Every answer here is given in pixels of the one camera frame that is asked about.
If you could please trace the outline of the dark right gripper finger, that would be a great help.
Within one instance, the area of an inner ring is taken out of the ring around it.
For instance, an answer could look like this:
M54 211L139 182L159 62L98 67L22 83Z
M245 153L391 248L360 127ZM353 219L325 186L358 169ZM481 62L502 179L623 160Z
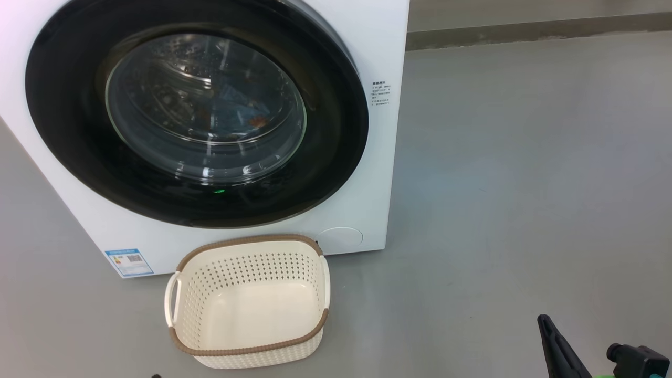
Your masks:
M537 323L549 378L593 378L548 315L539 315Z

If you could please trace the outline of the blue patterned cloth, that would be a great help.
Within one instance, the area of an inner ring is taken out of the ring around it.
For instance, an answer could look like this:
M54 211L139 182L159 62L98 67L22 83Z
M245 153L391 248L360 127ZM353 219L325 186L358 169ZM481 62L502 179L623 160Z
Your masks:
M217 141L250 138L260 133L281 109L276 81L224 76L194 100L194 121Z

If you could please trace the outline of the black round glass washer door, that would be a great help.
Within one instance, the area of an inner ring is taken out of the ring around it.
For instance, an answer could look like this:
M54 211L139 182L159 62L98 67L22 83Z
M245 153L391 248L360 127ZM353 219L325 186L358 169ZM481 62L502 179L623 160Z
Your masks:
M142 43L176 34L239 41L290 75L307 107L307 130L281 168L252 182L205 184L155 167L120 139L105 102L111 70ZM355 63L301 2L70 0L38 34L25 84L38 133L79 182L139 215L187 227L252 227L303 213L350 179L368 139Z

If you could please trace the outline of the white washing machine body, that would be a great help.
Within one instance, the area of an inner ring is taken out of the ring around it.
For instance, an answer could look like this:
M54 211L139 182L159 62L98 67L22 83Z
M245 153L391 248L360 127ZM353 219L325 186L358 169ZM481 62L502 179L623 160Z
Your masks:
M139 215L86 187L50 152L27 107L27 60L41 29L68 2L0 0L0 121L118 275L104 251L138 249L154 276L174 272L197 247L259 235L298 234L316 241L324 230L351 227L363 234L362 251L385 247L410 0L284 0L305 3L319 14L350 53L367 98L368 138L350 179L326 201L274 223L235 229L187 227ZM393 86L389 104L371 106L375 81Z

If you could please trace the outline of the cream basket with brown rim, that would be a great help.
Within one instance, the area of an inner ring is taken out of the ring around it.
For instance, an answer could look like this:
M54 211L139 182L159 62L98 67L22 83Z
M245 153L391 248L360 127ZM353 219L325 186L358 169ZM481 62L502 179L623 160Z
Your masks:
M249 369L310 356L329 315L331 279L316 241L259 235L187 254L170 277L174 345L207 368Z

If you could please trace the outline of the blue energy label sticker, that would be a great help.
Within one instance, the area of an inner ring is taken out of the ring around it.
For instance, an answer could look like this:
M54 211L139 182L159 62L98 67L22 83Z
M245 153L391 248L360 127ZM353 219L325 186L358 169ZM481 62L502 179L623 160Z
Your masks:
M146 277L154 272L138 249L104 251L122 278Z

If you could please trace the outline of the round white filter cover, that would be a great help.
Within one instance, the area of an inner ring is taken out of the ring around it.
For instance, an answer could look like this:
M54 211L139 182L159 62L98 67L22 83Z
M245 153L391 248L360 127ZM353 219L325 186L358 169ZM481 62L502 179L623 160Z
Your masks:
M334 227L316 236L324 255L349 254L362 251L363 234L351 227Z

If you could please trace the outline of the small printed text label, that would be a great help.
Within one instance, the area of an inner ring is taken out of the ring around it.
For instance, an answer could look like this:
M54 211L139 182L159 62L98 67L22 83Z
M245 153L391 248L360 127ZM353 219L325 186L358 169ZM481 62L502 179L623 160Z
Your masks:
M393 86L387 81L375 81L371 85L371 106L384 106L390 103Z

